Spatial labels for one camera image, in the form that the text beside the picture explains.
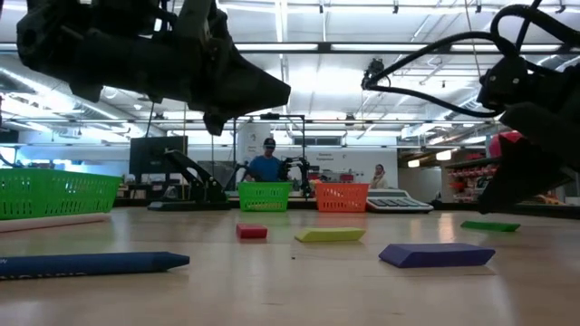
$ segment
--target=man in blue shirt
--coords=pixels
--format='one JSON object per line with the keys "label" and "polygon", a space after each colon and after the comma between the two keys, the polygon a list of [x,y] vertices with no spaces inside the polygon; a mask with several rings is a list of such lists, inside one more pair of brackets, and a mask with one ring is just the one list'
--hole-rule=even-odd
{"label": "man in blue shirt", "polygon": [[276,141],[272,138],[264,140],[264,155],[255,157],[250,163],[252,172],[259,175],[265,182],[278,181],[278,169],[280,160],[274,157]]}

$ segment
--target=purple block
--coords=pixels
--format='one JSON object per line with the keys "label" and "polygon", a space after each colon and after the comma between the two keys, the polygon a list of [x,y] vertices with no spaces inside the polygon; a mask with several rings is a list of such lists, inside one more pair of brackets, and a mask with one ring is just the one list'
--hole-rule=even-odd
{"label": "purple block", "polygon": [[473,244],[389,244],[379,258],[399,268],[481,266],[495,250]]}

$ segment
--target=green basket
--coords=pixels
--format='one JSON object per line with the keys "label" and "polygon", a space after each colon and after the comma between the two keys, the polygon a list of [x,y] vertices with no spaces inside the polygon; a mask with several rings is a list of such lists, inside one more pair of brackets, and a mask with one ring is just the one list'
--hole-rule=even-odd
{"label": "green basket", "polygon": [[285,212],[289,182],[242,182],[238,186],[239,207],[244,212]]}
{"label": "green basket", "polygon": [[52,169],[0,169],[0,220],[107,213],[120,182]]}

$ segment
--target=wooden table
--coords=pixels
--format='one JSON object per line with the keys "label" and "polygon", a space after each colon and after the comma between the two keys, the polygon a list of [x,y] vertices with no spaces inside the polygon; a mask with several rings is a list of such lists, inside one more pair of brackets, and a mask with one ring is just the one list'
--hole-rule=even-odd
{"label": "wooden table", "polygon": [[[580,223],[491,215],[515,234],[459,228],[476,213],[428,215],[117,209],[111,223],[0,235],[2,255],[171,251],[171,273],[0,283],[2,326],[578,325]],[[269,228],[240,243],[237,222]],[[360,243],[301,244],[305,226],[368,229]],[[400,270],[389,243],[466,242],[497,249],[485,267]]]}

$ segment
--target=pink object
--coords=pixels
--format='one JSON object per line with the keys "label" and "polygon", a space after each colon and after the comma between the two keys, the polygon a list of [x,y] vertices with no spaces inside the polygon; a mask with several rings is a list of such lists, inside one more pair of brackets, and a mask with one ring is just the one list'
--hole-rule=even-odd
{"label": "pink object", "polygon": [[503,137],[511,142],[516,142],[518,139],[522,138],[522,134],[517,131],[501,132],[495,135],[489,142],[489,155],[492,158],[498,158],[501,156],[501,147],[499,146],[499,137]]}
{"label": "pink object", "polygon": [[263,225],[237,224],[236,233],[242,239],[264,239],[268,235],[268,229]]}
{"label": "pink object", "polygon": [[108,214],[82,214],[74,216],[51,216],[38,218],[24,218],[17,220],[0,221],[0,233],[23,231],[37,228],[78,225],[84,223],[95,223],[107,221],[111,218]]}

